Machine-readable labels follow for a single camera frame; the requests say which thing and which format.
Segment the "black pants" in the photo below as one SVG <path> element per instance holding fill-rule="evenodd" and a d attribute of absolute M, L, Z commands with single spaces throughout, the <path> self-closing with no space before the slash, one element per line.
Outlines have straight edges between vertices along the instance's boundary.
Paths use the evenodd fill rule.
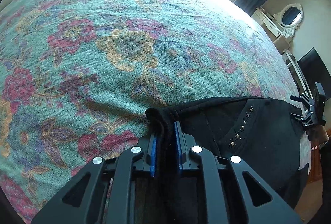
<path fill-rule="evenodd" d="M 166 108 L 149 108 L 146 117 L 157 135 L 156 175 L 173 176 L 179 167 L 175 122 L 215 156 L 240 156 L 290 207 L 300 199 L 308 167 L 300 167 L 301 110 L 262 97 L 218 97 Z"/>

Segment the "white tv console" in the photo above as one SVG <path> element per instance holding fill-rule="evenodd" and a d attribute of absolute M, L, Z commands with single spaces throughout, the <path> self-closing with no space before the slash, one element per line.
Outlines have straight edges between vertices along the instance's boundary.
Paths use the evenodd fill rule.
<path fill-rule="evenodd" d="M 312 97 L 313 95 L 311 93 L 307 80 L 303 75 L 303 72 L 293 54 L 288 49 L 286 49 L 283 51 L 282 59 L 284 60 L 285 64 L 287 65 L 287 68 L 291 72 L 299 94 L 306 94 L 307 96 Z"/>

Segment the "black flat television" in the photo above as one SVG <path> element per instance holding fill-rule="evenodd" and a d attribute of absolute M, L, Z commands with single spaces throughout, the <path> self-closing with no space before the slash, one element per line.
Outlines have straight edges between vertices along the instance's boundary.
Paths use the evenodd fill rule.
<path fill-rule="evenodd" d="M 317 51 L 312 48 L 297 62 L 311 93 L 314 92 L 315 82 L 319 82 L 325 92 L 326 100 L 330 99 L 331 77 Z"/>

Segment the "white vanity dresser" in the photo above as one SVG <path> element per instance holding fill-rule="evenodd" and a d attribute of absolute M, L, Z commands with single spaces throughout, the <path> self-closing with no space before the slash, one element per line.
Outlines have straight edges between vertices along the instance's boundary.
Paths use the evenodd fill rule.
<path fill-rule="evenodd" d="M 263 8 L 256 8 L 251 17 L 265 30 L 277 49 L 285 50 L 290 47 L 292 39 L 271 14 L 265 13 Z"/>

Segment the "oval white framed mirror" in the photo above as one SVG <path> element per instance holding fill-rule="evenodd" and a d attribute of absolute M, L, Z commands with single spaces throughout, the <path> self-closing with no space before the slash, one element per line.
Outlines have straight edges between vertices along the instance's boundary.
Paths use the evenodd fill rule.
<path fill-rule="evenodd" d="M 303 7 L 300 3 L 288 4 L 273 17 L 289 37 L 294 37 L 303 20 Z"/>

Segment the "floral green bedspread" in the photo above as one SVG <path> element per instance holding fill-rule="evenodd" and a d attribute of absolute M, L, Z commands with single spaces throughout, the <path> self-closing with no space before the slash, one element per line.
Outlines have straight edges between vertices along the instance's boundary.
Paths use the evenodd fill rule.
<path fill-rule="evenodd" d="M 30 223 L 91 158 L 144 136 L 149 107 L 295 93 L 230 0 L 13 0 L 1 11 L 1 189 Z"/>

